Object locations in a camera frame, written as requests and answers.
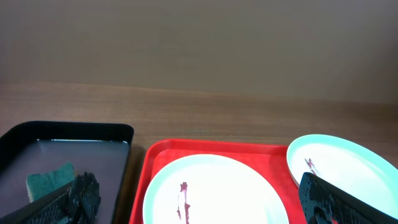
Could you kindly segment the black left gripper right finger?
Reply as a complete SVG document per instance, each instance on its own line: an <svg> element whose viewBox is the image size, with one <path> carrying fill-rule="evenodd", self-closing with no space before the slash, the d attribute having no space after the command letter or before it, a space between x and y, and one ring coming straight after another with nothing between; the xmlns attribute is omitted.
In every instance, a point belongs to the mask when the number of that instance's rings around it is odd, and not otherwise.
<svg viewBox="0 0 398 224"><path fill-rule="evenodd" d="M397 224L396 218L313 173L303 174L298 196L308 224Z"/></svg>

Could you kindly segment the pale blue plate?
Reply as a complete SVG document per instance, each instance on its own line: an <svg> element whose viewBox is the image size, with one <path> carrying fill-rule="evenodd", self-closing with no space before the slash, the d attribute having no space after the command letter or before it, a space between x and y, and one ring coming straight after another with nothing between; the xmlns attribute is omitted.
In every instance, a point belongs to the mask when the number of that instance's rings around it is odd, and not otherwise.
<svg viewBox="0 0 398 224"><path fill-rule="evenodd" d="M179 158L151 180L144 224L288 224L277 192L258 172L211 154Z"/></svg>

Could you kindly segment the pale green plate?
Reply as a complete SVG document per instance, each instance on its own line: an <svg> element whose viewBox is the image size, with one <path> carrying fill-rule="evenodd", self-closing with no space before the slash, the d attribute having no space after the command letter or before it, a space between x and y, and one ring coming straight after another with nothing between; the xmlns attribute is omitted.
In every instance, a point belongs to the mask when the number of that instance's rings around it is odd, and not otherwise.
<svg viewBox="0 0 398 224"><path fill-rule="evenodd" d="M310 172L397 218L397 168L369 149L336 136L309 134L290 143L286 158L296 185Z"/></svg>

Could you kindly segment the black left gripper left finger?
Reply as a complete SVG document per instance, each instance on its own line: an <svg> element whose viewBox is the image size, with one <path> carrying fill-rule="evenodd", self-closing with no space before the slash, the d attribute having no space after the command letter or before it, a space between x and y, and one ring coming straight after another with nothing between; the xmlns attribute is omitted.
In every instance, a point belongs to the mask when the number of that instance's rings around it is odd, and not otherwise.
<svg viewBox="0 0 398 224"><path fill-rule="evenodd" d="M48 224L96 222L100 185L85 172L72 182L1 218L1 223Z"/></svg>

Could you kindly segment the green yellow sponge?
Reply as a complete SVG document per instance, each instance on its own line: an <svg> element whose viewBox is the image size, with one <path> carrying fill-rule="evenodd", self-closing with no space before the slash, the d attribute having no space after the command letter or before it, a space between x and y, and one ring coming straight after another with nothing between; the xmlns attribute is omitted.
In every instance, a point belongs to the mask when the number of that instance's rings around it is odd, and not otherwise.
<svg viewBox="0 0 398 224"><path fill-rule="evenodd" d="M29 202L34 202L54 190L63 187L76 177L74 166L67 162L58 169L41 174L30 174L26 178Z"/></svg>

